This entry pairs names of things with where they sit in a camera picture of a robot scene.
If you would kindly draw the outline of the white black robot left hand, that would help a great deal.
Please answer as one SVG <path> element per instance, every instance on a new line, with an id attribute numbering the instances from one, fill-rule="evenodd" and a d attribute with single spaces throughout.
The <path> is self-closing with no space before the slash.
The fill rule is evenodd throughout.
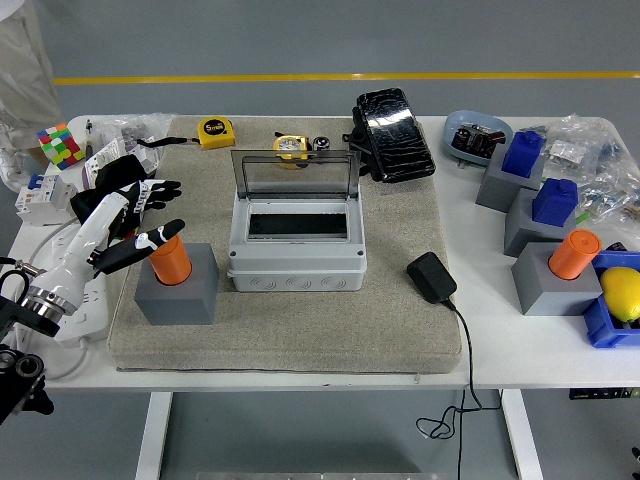
<path id="1" fill-rule="evenodd" d="M 75 313 L 89 281 L 149 257 L 185 227 L 183 220 L 175 219 L 111 243 L 123 226 L 128 231 L 138 227 L 145 211 L 162 209 L 180 196 L 180 186 L 178 181 L 144 180 L 105 195 L 82 223 L 62 260 L 35 277 L 21 305 L 55 321 Z"/>

